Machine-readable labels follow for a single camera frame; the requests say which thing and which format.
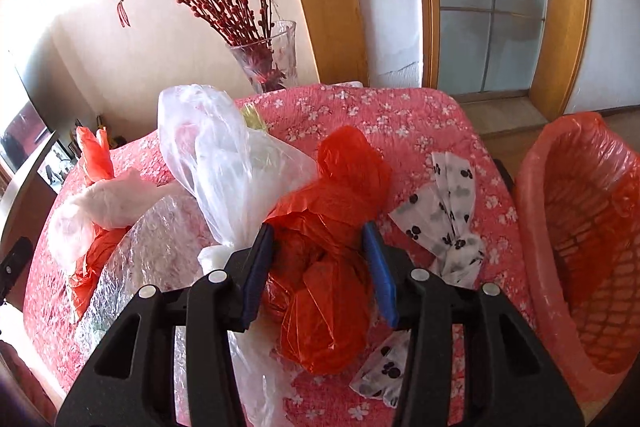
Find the clear bubble wrap sheet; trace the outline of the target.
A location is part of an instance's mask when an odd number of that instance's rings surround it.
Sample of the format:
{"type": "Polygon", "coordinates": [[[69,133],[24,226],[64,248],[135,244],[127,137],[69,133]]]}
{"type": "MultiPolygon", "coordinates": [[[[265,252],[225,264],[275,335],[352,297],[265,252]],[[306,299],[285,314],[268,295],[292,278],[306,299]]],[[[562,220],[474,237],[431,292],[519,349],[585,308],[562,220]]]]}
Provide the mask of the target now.
{"type": "Polygon", "coordinates": [[[200,279],[198,254],[212,244],[213,236],[191,195],[159,200],[122,238],[102,270],[74,335],[82,356],[90,357],[141,287],[173,291],[200,279]]]}

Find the large orange plastic bag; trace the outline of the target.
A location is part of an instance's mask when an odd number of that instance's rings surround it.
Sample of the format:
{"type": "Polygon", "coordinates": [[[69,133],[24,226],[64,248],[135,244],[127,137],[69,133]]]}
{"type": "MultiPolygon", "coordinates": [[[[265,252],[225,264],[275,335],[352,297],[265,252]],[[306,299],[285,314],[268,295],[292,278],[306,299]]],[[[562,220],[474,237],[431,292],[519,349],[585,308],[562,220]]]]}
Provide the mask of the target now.
{"type": "Polygon", "coordinates": [[[99,128],[93,133],[89,128],[77,127],[76,139],[81,150],[79,165],[87,186],[74,204],[81,217],[89,221],[92,231],[89,245],[80,248],[80,257],[67,279],[73,317],[79,321],[88,310],[102,271],[129,225],[117,228],[107,211],[106,190],[114,187],[115,173],[106,130],[99,128]]]}

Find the black television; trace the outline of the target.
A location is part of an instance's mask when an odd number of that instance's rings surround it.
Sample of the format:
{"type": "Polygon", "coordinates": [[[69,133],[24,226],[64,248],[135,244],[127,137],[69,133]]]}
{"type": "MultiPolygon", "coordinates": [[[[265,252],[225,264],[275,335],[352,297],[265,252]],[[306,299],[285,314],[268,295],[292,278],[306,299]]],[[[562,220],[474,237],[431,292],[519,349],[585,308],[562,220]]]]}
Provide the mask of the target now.
{"type": "Polygon", "coordinates": [[[37,112],[17,71],[1,63],[1,157],[17,172],[51,131],[37,112]]]}

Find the white plastic bag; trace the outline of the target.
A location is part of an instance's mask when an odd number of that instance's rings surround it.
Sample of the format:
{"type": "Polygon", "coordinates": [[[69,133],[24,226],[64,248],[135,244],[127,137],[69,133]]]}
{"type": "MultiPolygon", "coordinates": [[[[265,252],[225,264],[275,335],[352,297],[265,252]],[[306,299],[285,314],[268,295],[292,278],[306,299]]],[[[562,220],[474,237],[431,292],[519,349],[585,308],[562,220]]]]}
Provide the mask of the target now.
{"type": "MultiPolygon", "coordinates": [[[[310,157],[250,127],[232,98],[210,86],[160,92],[157,131],[166,166],[196,199],[213,235],[213,245],[198,254],[204,273],[250,247],[278,200],[316,177],[310,157]]],[[[229,337],[240,399],[254,426],[289,423],[284,401],[295,392],[277,359],[277,337],[276,324],[264,312],[247,332],[229,337]]]]}
{"type": "MultiPolygon", "coordinates": [[[[151,207],[168,195],[186,195],[186,190],[176,181],[156,186],[151,181],[142,179],[136,169],[118,176],[113,184],[113,188],[106,190],[106,203],[108,215],[117,228],[134,225],[151,207]]],[[[91,241],[91,225],[86,218],[81,217],[74,204],[74,200],[83,191],[85,188],[58,207],[49,225],[49,251],[65,275],[72,274],[75,262],[80,257],[80,248],[87,247],[91,241]]]]}

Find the red lined trash basket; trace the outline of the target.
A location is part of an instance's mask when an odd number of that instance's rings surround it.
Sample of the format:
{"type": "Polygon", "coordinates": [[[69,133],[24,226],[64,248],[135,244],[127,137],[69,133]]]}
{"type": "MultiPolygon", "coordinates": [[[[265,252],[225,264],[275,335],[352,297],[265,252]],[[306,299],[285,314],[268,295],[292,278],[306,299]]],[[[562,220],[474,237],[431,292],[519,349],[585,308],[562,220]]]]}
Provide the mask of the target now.
{"type": "Polygon", "coordinates": [[[539,336],[581,403],[639,353],[639,155],[597,113],[547,124],[515,181],[539,336]]]}

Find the dark wooden tv cabinet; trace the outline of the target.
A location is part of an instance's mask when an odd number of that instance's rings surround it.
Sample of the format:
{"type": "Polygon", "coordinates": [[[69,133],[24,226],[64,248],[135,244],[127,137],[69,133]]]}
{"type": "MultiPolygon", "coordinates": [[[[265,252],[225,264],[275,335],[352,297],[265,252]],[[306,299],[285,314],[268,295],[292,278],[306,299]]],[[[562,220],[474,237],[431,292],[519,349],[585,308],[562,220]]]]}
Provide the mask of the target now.
{"type": "Polygon", "coordinates": [[[1,199],[1,302],[20,311],[35,247],[56,199],[38,169],[56,143],[58,132],[53,132],[35,148],[1,199]]]}

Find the glass vase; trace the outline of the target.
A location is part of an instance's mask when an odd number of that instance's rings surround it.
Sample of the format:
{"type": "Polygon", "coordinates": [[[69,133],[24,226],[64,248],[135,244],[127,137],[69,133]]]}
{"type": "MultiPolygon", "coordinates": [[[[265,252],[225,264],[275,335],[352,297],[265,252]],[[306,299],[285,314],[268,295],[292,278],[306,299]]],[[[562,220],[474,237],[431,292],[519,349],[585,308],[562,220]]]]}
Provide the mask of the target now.
{"type": "Polygon", "coordinates": [[[298,85],[296,23],[278,20],[271,37],[230,49],[250,85],[258,94],[298,85]]]}

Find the pink floral tablecloth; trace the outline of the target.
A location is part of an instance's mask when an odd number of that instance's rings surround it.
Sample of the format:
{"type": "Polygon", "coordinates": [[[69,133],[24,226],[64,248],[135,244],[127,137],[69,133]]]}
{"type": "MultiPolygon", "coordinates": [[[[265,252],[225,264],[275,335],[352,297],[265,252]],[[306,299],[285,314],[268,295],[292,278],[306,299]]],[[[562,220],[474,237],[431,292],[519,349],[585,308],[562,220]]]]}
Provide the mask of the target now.
{"type": "MultiPolygon", "coordinates": [[[[371,89],[313,84],[241,98],[236,105],[249,101],[264,118],[272,135],[313,158],[326,135],[343,126],[358,128],[393,169],[390,198],[378,226],[385,242],[406,248],[416,264],[424,261],[429,265],[430,254],[411,243],[386,217],[386,212],[431,181],[432,150],[449,150],[466,158],[477,176],[473,230],[480,233],[486,245],[480,282],[495,281],[535,328],[513,199],[484,143],[450,96],[424,88],[371,89]]],[[[112,161],[118,174],[134,168],[156,184],[172,180],[160,155],[156,131],[113,150],[112,161]]],[[[75,343],[76,325],[70,321],[72,309],[66,295],[66,280],[50,254],[49,243],[53,213],[84,184],[84,173],[74,168],[55,199],[32,260],[24,301],[26,334],[64,391],[70,389],[86,357],[75,343]]],[[[392,409],[381,401],[363,399],[349,389],[349,381],[359,364],[348,373],[331,377],[300,373],[293,383],[292,398],[284,401],[286,417],[292,425],[392,425],[392,409]]]]}

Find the small orange plastic bag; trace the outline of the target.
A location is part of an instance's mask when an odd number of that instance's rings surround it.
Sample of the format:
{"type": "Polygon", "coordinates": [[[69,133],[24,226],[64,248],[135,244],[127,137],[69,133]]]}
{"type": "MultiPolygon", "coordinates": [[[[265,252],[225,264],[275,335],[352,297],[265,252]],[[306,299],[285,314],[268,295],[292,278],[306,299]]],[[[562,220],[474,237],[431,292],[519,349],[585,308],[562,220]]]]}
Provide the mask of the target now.
{"type": "Polygon", "coordinates": [[[318,179],[283,196],[267,218],[276,249],[262,303],[280,326],[278,351],[314,375],[343,372],[367,344],[371,280],[362,228],[384,210],[392,169],[364,134],[335,130],[318,179]]]}

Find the olive paw print bag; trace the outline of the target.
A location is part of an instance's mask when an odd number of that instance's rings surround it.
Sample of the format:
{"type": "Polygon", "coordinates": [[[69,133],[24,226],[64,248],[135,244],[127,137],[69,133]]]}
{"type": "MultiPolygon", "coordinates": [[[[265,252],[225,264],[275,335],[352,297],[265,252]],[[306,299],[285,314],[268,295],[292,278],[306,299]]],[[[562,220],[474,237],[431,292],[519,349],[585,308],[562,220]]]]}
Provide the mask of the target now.
{"type": "Polygon", "coordinates": [[[244,118],[245,124],[250,129],[259,130],[263,132],[268,131],[267,124],[262,119],[262,116],[260,116],[257,108],[253,103],[245,103],[241,107],[241,114],[244,118]]]}

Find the white paw print bag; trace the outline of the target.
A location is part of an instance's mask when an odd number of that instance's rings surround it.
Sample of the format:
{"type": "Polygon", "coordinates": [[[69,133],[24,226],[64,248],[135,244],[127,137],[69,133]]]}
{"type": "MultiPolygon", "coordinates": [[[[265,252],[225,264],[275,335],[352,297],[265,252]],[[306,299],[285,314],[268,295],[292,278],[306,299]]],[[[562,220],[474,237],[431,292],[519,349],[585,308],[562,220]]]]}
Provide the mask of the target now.
{"type": "MultiPolygon", "coordinates": [[[[473,288],[485,246],[471,231],[476,185],[469,161],[453,153],[431,153],[433,181],[423,185],[390,219],[434,256],[430,271],[452,286],[473,288]]],[[[369,355],[350,387],[363,398],[397,407],[410,334],[390,334],[369,355]]]]}

